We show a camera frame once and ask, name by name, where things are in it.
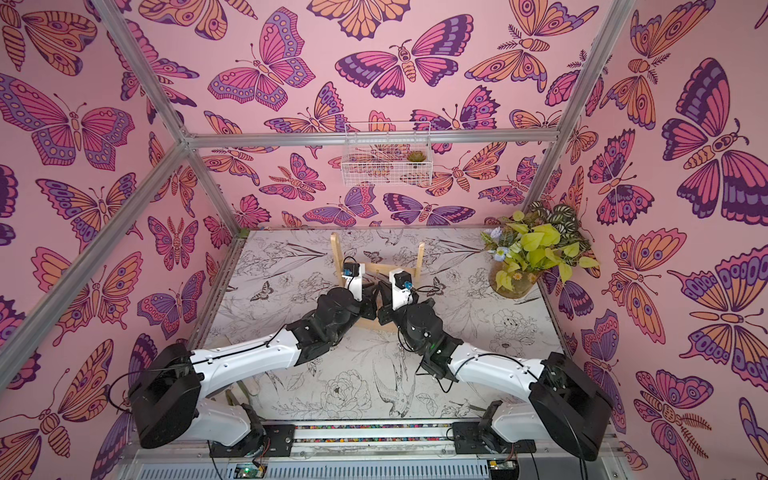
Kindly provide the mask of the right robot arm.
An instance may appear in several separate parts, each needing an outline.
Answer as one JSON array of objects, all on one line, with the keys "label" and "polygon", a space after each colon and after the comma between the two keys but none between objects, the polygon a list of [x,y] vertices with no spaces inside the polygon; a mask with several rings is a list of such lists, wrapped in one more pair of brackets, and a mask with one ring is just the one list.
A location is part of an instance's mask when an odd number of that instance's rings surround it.
[{"label": "right robot arm", "polygon": [[397,327],[405,348],[421,357],[421,371],[436,381],[479,384],[532,407],[534,418],[524,420],[492,402],[480,421],[489,449],[544,437],[580,460],[597,459],[615,402],[567,356],[521,359],[482,350],[448,334],[431,300],[383,306],[378,320]]}]

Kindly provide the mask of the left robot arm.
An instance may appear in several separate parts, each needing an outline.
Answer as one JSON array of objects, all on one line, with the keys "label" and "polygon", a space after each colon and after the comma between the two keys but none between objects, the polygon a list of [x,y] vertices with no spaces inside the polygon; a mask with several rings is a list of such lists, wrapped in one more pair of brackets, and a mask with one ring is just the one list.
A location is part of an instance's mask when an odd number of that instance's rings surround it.
[{"label": "left robot arm", "polygon": [[372,320],[375,314],[374,294],[356,298],[334,287],[318,298],[315,309],[269,336],[215,349],[166,347],[130,384],[141,447],[203,441],[220,457],[263,453],[268,435],[255,409],[248,403],[219,404],[211,395],[248,377],[315,360],[338,345],[359,319]]}]

